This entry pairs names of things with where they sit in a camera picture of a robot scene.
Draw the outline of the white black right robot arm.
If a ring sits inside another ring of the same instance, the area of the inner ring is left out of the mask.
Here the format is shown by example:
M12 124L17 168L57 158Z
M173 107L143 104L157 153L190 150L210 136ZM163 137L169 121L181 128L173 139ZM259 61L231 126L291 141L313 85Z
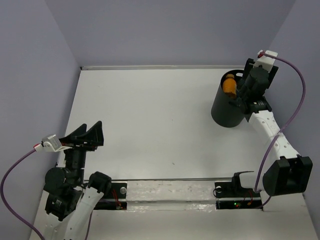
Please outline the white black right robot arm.
M306 81L301 71L291 62L278 56L262 52L259 56L281 61L295 70L302 84L302 94L296 110L289 120L279 127L272 111L262 110L252 113L248 123L260 136L266 147L256 176L249 173L230 183L230 190L235 196L242 196L253 189L254 192L266 192L270 197L303 193L310 179L313 162L308 156L302 156L289 143L284 130L299 113L306 96Z

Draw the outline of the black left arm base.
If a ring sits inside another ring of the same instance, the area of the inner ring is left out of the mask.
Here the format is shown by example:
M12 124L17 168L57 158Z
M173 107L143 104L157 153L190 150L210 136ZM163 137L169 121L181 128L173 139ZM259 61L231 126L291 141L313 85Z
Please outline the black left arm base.
M126 181L113 181L108 194L104 195L96 204L94 210L124 211L127 209Z

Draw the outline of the orange plastic bottle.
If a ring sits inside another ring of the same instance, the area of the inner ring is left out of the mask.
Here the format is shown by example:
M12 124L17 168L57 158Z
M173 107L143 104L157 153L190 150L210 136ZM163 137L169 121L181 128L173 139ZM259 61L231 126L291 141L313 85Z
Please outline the orange plastic bottle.
M227 74L222 83L223 92L230 98L235 99L237 97L237 82L233 74Z

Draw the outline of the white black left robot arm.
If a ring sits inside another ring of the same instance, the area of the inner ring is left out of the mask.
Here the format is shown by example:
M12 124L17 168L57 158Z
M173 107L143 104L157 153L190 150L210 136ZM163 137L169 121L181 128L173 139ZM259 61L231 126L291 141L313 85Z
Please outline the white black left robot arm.
M44 238L77 240L97 203L112 188L111 177L99 171L84 183L87 152L104 145L103 123L99 120L91 128L84 123L62 138L49 135L41 145L46 152L63 152L65 160L64 167L53 167L45 175Z

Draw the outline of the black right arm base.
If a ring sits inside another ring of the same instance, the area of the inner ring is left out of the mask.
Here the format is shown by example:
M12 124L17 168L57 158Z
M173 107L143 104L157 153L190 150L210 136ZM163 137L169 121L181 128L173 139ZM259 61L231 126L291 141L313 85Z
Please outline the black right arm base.
M262 209L260 193L255 193L252 188L242 187L240 175L243 173L249 171L234 173L230 181L214 183L212 193L216 198L217 210Z

